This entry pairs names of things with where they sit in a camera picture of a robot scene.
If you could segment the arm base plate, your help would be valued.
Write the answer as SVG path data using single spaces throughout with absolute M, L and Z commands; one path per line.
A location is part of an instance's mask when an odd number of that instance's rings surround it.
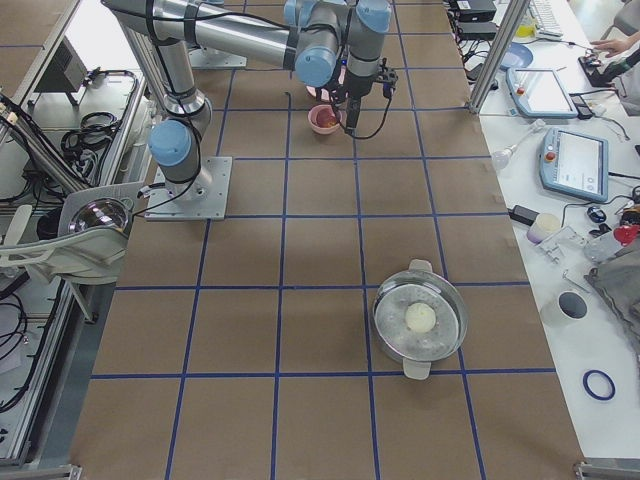
M 148 221 L 223 220 L 232 164 L 231 157 L 204 157 L 195 182 L 182 185 L 166 183 L 157 167 L 154 182 L 161 186 L 150 191 L 144 218 Z
M 247 58 L 213 48 L 193 48 L 189 50 L 189 59 L 193 69 L 228 70 L 244 69 Z

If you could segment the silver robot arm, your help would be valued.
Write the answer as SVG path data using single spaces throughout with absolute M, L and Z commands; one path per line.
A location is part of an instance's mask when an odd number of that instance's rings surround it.
M 342 130 L 356 138 L 361 102 L 374 85 L 391 99 L 396 72 L 382 56 L 391 6 L 386 1 L 288 1 L 281 22 L 207 1 L 107 1 L 121 27 L 143 38 L 151 59 L 143 70 L 162 85 L 167 114 L 149 138 L 171 201 L 204 194 L 208 184 L 200 143 L 212 107 L 195 85 L 198 60 L 240 60 L 295 74 L 326 95 Z

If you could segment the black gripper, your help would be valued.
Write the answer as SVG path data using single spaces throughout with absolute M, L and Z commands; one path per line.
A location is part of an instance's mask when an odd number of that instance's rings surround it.
M 361 110 L 361 99 L 370 94 L 374 84 L 380 84 L 382 95 L 392 99 L 396 90 L 398 76 L 389 67 L 387 58 L 364 60 L 359 57 L 348 57 L 346 71 L 342 82 L 342 92 L 347 98 L 345 132 L 355 133 Z

